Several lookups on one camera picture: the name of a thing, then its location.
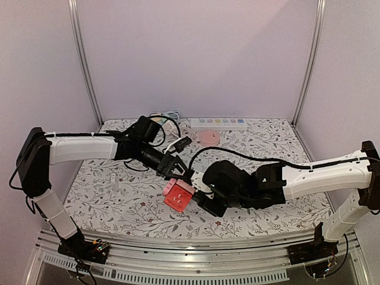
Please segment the light pink cube socket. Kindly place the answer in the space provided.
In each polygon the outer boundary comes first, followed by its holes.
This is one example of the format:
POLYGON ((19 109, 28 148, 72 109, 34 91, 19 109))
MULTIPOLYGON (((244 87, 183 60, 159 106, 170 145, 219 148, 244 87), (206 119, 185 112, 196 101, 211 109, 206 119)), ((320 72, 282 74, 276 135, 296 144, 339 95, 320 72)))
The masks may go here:
POLYGON ((195 189, 191 185, 187 184, 186 182, 184 182, 181 179, 178 179, 176 181, 176 184, 192 195, 195 193, 195 189))

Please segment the red cube socket adapter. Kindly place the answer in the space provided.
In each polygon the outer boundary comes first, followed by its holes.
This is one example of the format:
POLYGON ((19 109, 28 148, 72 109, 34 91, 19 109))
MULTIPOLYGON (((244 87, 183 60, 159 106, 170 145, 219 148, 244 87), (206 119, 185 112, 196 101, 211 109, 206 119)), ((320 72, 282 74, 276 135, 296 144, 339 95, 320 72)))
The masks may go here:
POLYGON ((171 209, 182 213, 189 204, 194 191, 189 191, 182 186, 174 185, 165 196, 164 203, 171 209))

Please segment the pink plug adapter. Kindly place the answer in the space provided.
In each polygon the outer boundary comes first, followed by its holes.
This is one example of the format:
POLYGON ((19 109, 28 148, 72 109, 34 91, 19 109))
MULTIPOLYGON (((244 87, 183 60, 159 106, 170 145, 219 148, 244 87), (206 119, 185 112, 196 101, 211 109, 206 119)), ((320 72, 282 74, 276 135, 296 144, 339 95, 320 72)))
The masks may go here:
POLYGON ((167 185, 163 188, 163 196, 164 197, 166 197, 169 194, 169 192, 171 191, 171 189, 175 186, 176 181, 177 180, 175 178, 171 178, 168 181, 167 185))

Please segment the dark green cube socket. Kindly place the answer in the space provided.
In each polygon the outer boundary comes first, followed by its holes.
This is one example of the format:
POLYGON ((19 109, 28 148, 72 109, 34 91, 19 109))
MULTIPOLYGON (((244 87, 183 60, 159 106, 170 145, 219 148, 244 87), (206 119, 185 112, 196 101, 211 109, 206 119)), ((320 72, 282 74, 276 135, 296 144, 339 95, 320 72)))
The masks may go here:
POLYGON ((197 192, 192 199, 197 203, 197 205, 211 214, 214 217, 223 217, 227 207, 224 202, 219 199, 210 199, 203 192, 197 192))

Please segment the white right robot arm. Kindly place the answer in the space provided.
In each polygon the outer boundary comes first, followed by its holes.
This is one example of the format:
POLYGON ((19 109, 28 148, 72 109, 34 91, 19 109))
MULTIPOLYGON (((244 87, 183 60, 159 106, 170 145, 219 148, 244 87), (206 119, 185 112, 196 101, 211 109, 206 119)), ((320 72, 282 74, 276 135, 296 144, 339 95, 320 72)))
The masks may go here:
POLYGON ((338 210, 322 222, 321 236, 307 246, 307 254, 319 259, 365 214, 379 209, 379 154, 372 141, 359 150, 330 160, 303 165, 282 159, 260 159, 262 166, 248 173, 228 160, 211 164, 205 172, 194 170, 189 181, 216 207, 262 210, 296 198, 340 189, 351 189, 338 210))

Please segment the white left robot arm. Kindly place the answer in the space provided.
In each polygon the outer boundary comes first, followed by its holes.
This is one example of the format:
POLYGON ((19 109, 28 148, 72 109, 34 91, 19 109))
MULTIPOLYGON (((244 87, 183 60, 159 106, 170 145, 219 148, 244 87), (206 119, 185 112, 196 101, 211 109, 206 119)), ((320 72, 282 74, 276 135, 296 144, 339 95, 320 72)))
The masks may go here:
POLYGON ((50 166, 88 159, 134 159, 167 181, 175 178, 189 182, 193 171, 181 158, 170 151, 161 152, 152 145, 160 129, 161 125, 146 116, 140 116, 122 132, 48 134, 35 127, 17 157, 12 177, 19 177, 19 190, 33 200, 66 249, 76 258, 82 258, 88 253, 88 244, 52 191, 50 166))

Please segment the white plug block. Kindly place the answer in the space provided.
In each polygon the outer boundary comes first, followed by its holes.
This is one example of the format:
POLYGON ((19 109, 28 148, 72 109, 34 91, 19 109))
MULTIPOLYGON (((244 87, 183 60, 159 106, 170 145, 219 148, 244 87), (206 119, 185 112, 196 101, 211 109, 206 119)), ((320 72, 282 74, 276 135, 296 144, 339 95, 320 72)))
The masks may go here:
POLYGON ((178 130, 177 130, 176 124, 170 120, 167 120, 163 124, 163 129, 166 135, 178 136, 178 130))

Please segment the green beige socket adapter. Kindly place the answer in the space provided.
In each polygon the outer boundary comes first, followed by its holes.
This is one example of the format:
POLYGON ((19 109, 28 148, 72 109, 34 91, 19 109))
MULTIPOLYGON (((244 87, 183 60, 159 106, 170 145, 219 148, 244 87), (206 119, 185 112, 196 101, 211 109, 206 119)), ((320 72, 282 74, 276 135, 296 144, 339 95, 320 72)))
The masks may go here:
POLYGON ((150 113, 150 116, 155 116, 155 115, 165 116, 168 118, 172 118, 176 121, 178 121, 181 118, 181 112, 179 109, 170 109, 167 111, 158 111, 158 112, 150 113))

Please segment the floral table cloth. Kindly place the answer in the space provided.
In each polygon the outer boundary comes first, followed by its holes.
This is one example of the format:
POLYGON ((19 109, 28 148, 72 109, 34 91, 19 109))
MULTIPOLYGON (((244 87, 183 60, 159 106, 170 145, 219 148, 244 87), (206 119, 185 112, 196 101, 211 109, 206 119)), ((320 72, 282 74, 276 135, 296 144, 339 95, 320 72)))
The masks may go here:
MULTIPOLYGON (((257 157, 276 157, 302 164, 308 158, 284 119, 249 119, 245 131, 220 133, 221 151, 204 151, 190 121, 181 120, 183 135, 192 140, 181 152, 184 162, 204 171, 229 160, 247 172, 257 157)), ((214 217, 191 201, 182 213, 164 203, 166 181, 137 161, 86 160, 69 190, 64 206, 83 230, 130 236, 176 239, 244 238, 312 230, 332 211, 324 194, 303 196, 264 210, 228 209, 214 217)))

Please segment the aluminium front rail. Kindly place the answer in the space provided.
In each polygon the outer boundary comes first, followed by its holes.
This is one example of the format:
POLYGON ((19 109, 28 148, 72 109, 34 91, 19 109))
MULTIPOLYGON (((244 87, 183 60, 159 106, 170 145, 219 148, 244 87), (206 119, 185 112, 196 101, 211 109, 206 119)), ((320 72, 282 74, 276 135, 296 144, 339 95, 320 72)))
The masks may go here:
POLYGON ((287 248, 309 242, 310 230, 231 239, 160 239, 85 231, 87 239, 110 243, 105 264, 89 273, 58 253, 58 238, 42 230, 33 249, 26 284, 370 284, 354 232, 338 244, 331 277, 308 276, 305 264, 291 264, 287 248))

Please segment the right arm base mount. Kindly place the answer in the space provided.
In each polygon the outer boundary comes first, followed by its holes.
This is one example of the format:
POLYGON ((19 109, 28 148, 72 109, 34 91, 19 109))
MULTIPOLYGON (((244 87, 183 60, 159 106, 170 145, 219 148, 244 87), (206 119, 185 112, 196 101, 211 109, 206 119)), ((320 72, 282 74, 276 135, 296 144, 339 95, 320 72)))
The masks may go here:
POLYGON ((287 247, 287 256, 292 265, 326 258, 338 253, 338 241, 327 242, 322 234, 323 222, 314 230, 313 240, 287 247))

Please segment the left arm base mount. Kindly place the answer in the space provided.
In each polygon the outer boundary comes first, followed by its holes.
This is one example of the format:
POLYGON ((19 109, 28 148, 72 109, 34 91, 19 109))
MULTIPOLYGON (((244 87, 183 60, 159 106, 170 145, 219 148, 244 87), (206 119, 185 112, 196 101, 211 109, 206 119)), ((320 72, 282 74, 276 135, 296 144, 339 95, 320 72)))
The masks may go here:
POLYGON ((77 260, 105 264, 110 251, 110 243, 102 239, 85 240, 82 231, 77 225, 75 226, 74 234, 66 239, 56 232, 60 240, 58 252, 77 260))

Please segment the left aluminium corner post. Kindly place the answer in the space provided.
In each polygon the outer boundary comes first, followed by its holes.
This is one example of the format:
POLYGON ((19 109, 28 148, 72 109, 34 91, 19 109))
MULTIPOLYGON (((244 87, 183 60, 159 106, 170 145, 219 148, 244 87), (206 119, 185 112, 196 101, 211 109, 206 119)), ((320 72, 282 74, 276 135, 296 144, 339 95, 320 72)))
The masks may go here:
POLYGON ((93 111, 94 118, 98 126, 104 124, 102 113, 100 110, 100 105, 96 96, 96 92, 93 85, 93 80, 91 77, 91 72, 88 65, 88 60, 86 57, 86 49, 84 46, 83 35, 81 31, 80 16, 78 10, 78 1, 68 0, 68 11, 71 21, 72 32, 74 36, 75 47, 77 49, 78 60, 80 63, 81 72, 83 75, 84 85, 87 90, 87 95, 90 101, 90 106, 93 111))

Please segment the aluminium corner post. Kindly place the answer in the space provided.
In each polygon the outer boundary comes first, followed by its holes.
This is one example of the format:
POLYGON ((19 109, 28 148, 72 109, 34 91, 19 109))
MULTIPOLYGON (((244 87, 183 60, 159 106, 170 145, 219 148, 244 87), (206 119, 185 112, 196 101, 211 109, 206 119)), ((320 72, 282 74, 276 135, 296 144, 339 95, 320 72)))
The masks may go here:
POLYGON ((316 6, 316 14, 315 14, 315 23, 312 32, 312 40, 311 46, 309 50, 308 60, 306 64, 305 73, 302 80, 302 85, 300 88, 300 93, 298 96, 298 100, 296 103, 296 107, 294 110, 294 114, 292 117, 291 125, 294 129, 299 125, 303 107, 306 102, 306 97, 308 95, 309 87, 312 81, 313 72, 315 69, 315 64, 318 56, 319 44, 321 41, 323 26, 324 26, 324 18, 325 18, 325 10, 326 10, 326 0, 318 0, 316 6))
POLYGON ((74 36, 75 47, 77 49, 78 60, 80 63, 81 72, 83 75, 84 85, 87 90, 87 95, 90 101, 90 106, 93 111, 94 118, 98 126, 104 124, 102 113, 100 110, 100 105, 96 96, 96 92, 93 85, 93 80, 91 77, 91 72, 88 65, 88 60, 86 57, 86 49, 84 46, 83 35, 81 31, 80 16, 78 10, 78 1, 68 0, 68 11, 71 21, 72 32, 74 36))

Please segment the right aluminium corner post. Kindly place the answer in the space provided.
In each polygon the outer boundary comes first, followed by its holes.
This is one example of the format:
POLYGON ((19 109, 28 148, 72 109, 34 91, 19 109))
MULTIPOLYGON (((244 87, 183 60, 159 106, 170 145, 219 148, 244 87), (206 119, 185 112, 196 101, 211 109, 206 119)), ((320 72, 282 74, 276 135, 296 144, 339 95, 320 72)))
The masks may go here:
POLYGON ((298 100, 296 103, 296 107, 294 110, 294 114, 292 117, 291 125, 294 129, 299 125, 303 107, 306 102, 306 97, 308 95, 309 87, 312 81, 313 72, 315 69, 315 64, 318 56, 319 44, 321 41, 323 26, 324 26, 324 18, 325 18, 325 10, 326 10, 326 0, 318 0, 316 6, 316 14, 315 14, 315 23, 312 32, 312 40, 311 46, 309 50, 308 60, 306 64, 305 73, 302 80, 302 85, 300 88, 300 93, 298 96, 298 100))

